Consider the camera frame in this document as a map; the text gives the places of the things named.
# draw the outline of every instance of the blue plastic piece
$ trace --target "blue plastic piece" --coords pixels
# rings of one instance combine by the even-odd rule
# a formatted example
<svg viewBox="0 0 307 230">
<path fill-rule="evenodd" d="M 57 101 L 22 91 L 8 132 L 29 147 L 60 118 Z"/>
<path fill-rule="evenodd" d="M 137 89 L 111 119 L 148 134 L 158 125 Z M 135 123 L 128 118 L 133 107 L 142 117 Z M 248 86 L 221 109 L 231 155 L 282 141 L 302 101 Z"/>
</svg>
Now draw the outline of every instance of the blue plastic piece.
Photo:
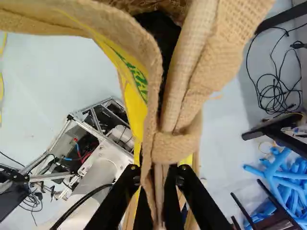
<svg viewBox="0 0 307 230">
<path fill-rule="evenodd" d="M 273 162 L 260 159 L 261 164 L 265 167 L 264 171 L 250 165 L 244 165 L 243 168 L 265 178 L 278 202 L 303 229 L 307 230 L 307 161 L 299 157 L 291 166 L 287 166 L 285 160 L 291 152 L 290 149 L 284 148 L 279 152 L 276 147 L 273 147 L 271 152 L 275 157 Z M 255 223 L 259 222 L 270 216 L 275 210 L 276 207 L 266 200 L 254 211 L 251 216 L 252 220 Z M 252 229 L 246 220 L 244 228 Z"/>
</svg>

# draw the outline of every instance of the black wire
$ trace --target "black wire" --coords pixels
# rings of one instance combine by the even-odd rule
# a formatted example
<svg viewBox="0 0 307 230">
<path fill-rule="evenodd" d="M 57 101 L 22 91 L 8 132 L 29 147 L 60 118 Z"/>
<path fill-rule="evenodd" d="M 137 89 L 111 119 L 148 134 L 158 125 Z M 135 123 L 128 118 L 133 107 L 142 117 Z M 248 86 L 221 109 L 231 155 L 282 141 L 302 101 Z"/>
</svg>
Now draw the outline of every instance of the black wire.
<svg viewBox="0 0 307 230">
<path fill-rule="evenodd" d="M 112 184 L 104 184 L 94 190 L 92 190 L 91 192 L 89 192 L 88 194 L 86 194 L 84 197 L 82 197 L 80 200 L 78 200 L 73 206 L 71 206 L 70 209 L 68 209 L 63 216 L 61 216 L 58 221 L 50 228 L 50 230 L 56 230 L 58 229 L 58 227 L 67 219 L 67 217 L 74 212 L 74 210 L 76 210 L 81 204 L 83 204 L 87 199 L 89 199 L 90 197 L 92 197 L 93 195 L 95 195 L 96 193 L 98 193 L 99 191 L 107 188 L 107 187 L 112 187 Z"/>
<path fill-rule="evenodd" d="M 20 205 L 20 204 L 19 204 L 19 207 L 21 207 L 22 209 L 24 209 L 24 210 L 26 210 L 26 211 L 31 212 L 31 216 L 32 216 L 32 218 L 33 218 L 33 221 L 34 221 L 35 225 L 37 226 L 37 223 L 36 223 L 36 220 L 35 220 L 35 217 L 34 217 L 33 213 L 34 213 L 34 212 L 40 212 L 40 211 L 43 209 L 43 201 L 42 201 L 42 200 L 39 200 L 39 199 L 36 197 L 36 195 L 34 194 L 36 190 L 34 190 L 33 192 L 30 192 L 30 194 L 28 195 L 28 197 L 26 197 L 26 198 L 23 200 L 23 203 L 24 203 L 25 205 L 31 207 L 32 209 L 27 209 L 27 208 L 23 207 L 23 206 Z M 39 209 L 39 210 L 34 210 L 34 208 L 38 207 L 39 205 L 41 205 L 40 209 Z"/>
<path fill-rule="evenodd" d="M 3 152 L 1 152 L 1 151 L 0 151 L 0 154 L 1 154 L 1 155 L 3 155 L 3 156 L 5 156 L 6 158 L 10 159 L 11 161 L 13 161 L 13 162 L 15 162 L 15 163 L 17 163 L 17 164 L 19 164 L 19 165 L 21 165 L 21 166 L 23 166 L 23 167 L 24 167 L 24 165 L 23 165 L 23 164 L 21 164 L 21 163 L 19 163 L 18 161 L 15 161 L 14 159 L 12 159 L 12 158 L 8 157 L 8 156 L 7 156 L 7 155 L 5 155 Z"/>
<path fill-rule="evenodd" d="M 281 65 L 280 65 L 279 69 L 277 68 L 276 62 L 273 59 L 272 55 L 273 55 L 274 50 L 277 47 L 278 43 L 282 40 L 283 37 L 289 36 L 290 32 L 292 32 L 294 30 L 297 30 L 297 29 L 299 29 L 299 28 L 301 28 L 301 27 L 303 27 L 305 25 L 307 25 L 307 23 L 303 24 L 303 25 L 301 25 L 301 26 L 299 26 L 297 28 L 291 29 L 289 31 L 287 31 L 286 29 L 281 28 L 281 27 L 272 27 L 273 29 L 280 29 L 280 30 L 285 31 L 285 33 L 278 39 L 278 41 L 276 42 L 276 44 L 273 47 L 272 51 L 270 52 L 270 59 L 273 62 L 273 65 L 274 65 L 274 73 L 266 73 L 266 74 L 261 75 L 257 79 L 256 83 L 252 79 L 252 77 L 250 75 L 250 72 L 249 72 L 249 69 L 248 69 L 248 56 L 249 56 L 252 44 L 254 43 L 255 39 L 261 33 L 257 34 L 252 39 L 252 41 L 251 41 L 251 43 L 250 43 L 250 45 L 248 47 L 248 51 L 247 51 L 247 55 L 246 55 L 246 63 L 245 63 L 246 64 L 246 70 L 247 70 L 247 73 L 248 73 L 248 77 L 249 77 L 249 79 L 252 81 L 252 83 L 254 85 L 254 88 L 255 88 L 255 91 L 256 91 L 256 95 L 257 95 L 258 107 L 260 109 L 264 110 L 269 115 L 278 113 L 277 116 L 279 116 L 280 114 L 291 113 L 291 112 L 297 110 L 300 107 L 300 105 L 301 105 L 301 102 L 302 102 L 302 95 L 301 95 L 301 93 L 302 93 L 302 91 L 296 89 L 297 84 L 302 79 L 302 75 L 301 75 L 301 62 L 300 62 L 300 59 L 298 57 L 298 54 L 297 54 L 296 50 L 291 48 L 291 49 L 286 51 L 286 53 L 285 53 L 285 55 L 283 57 L 283 61 L 282 61 Z M 300 69 L 300 77 L 294 83 L 294 85 L 292 87 L 288 87 L 281 80 L 282 68 L 283 68 L 283 65 L 285 63 L 286 57 L 287 57 L 288 53 L 290 53 L 290 52 L 294 52 L 295 58 L 297 60 L 297 63 L 298 63 L 299 69 Z M 269 84 L 269 85 L 265 86 L 264 88 L 260 89 L 259 82 L 262 79 L 267 78 L 269 76 L 273 78 L 272 84 Z M 289 98 L 289 96 L 291 94 L 292 95 L 293 94 L 294 95 L 297 94 L 298 103 L 289 104 L 287 102 L 287 100 L 288 100 L 288 98 Z"/>
<path fill-rule="evenodd" d="M 62 183 L 63 183 L 66 187 L 68 187 L 70 190 L 72 190 L 72 188 L 69 187 L 64 181 L 62 181 Z"/>
</svg>

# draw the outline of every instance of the light blue floor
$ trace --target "light blue floor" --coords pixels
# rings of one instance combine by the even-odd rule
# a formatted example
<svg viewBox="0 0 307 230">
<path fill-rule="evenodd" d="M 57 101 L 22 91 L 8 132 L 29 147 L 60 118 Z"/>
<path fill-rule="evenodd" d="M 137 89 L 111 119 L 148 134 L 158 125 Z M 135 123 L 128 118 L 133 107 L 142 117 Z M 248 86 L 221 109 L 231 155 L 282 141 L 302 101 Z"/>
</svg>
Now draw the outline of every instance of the light blue floor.
<svg viewBox="0 0 307 230">
<path fill-rule="evenodd" d="M 290 7 L 288 0 L 276 2 L 269 15 Z M 251 50 L 251 72 L 272 70 L 269 51 L 281 32 L 265 33 Z M 281 58 L 295 38 L 282 41 L 276 50 Z M 293 57 L 284 67 L 285 81 L 295 81 L 299 70 Z M 117 72 L 96 44 L 85 38 L 47 37 L 9 34 L 1 61 L 5 101 L 0 129 L 0 150 L 27 164 L 40 155 L 59 131 L 68 112 L 95 103 L 110 95 L 120 97 Z M 203 106 L 203 134 L 200 147 L 201 177 L 227 217 L 241 214 L 230 196 L 237 194 L 252 210 L 264 198 L 256 178 L 242 169 L 244 163 L 257 165 L 263 154 L 258 144 L 263 139 L 243 141 L 241 134 L 267 115 L 258 108 L 253 86 L 243 65 L 237 76 L 221 92 L 220 99 Z M 0 162 L 16 166 L 0 157 Z M 35 213 L 44 222 L 59 208 L 44 197 L 44 209 Z M 0 229 L 31 229 L 31 214 L 17 208 Z"/>
</svg>

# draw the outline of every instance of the burlap fabric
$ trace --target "burlap fabric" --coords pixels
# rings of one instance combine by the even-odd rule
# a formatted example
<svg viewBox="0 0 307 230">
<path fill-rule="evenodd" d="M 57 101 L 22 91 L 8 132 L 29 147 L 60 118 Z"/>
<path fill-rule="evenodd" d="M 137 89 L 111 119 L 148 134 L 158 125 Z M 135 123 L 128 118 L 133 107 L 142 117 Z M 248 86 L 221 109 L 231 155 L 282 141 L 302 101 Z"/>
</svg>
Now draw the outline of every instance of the burlap fabric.
<svg viewBox="0 0 307 230">
<path fill-rule="evenodd" d="M 182 26 L 192 0 L 96 0 L 136 15 L 156 10 L 163 11 L 177 25 Z"/>
<path fill-rule="evenodd" d="M 160 227 L 168 164 L 198 153 L 201 106 L 213 91 L 221 90 L 236 75 L 244 45 L 273 2 L 195 0 L 191 6 L 169 67 L 159 127 L 153 135 L 145 132 L 143 142 L 141 182 L 149 202 L 152 197 L 156 199 L 150 207 L 157 210 L 157 215 L 153 213 L 153 216 L 158 216 Z M 148 115 L 145 125 L 155 119 Z M 154 189 L 148 174 L 151 160 Z"/>
<path fill-rule="evenodd" d="M 65 12 L 121 46 L 148 69 L 141 184 L 155 226 L 160 227 L 167 165 L 195 153 L 194 170 L 197 171 L 201 106 L 213 91 L 220 90 L 235 76 L 245 43 L 272 3 L 273 0 L 194 1 L 173 53 L 160 121 L 157 108 L 161 53 L 153 37 L 128 14 L 91 0 L 1 0 L 0 29 L 94 38 L 90 30 L 67 17 Z M 149 175 L 153 164 L 155 184 Z"/>
</svg>

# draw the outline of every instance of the black hose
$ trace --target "black hose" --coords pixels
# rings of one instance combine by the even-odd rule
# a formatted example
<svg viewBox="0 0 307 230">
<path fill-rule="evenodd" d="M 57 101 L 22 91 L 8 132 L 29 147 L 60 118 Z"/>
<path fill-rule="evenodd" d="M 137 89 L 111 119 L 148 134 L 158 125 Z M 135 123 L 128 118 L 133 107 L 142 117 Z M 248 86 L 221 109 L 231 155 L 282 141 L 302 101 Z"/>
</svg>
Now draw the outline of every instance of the black hose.
<svg viewBox="0 0 307 230">
<path fill-rule="evenodd" d="M 61 216 L 58 221 L 50 228 L 50 230 L 56 230 L 58 229 L 58 227 L 67 219 L 67 217 L 69 217 L 69 215 L 71 213 L 74 212 L 74 210 L 76 210 L 81 204 L 83 204 L 88 198 L 92 197 L 93 195 L 95 195 L 96 193 L 98 193 L 99 191 L 107 188 L 107 187 L 112 187 L 112 184 L 104 184 L 96 189 L 94 189 L 93 191 L 89 192 L 88 194 L 86 194 L 84 197 L 82 197 L 80 200 L 78 200 L 73 206 L 71 206 L 70 209 L 68 209 L 63 216 Z"/>
</svg>

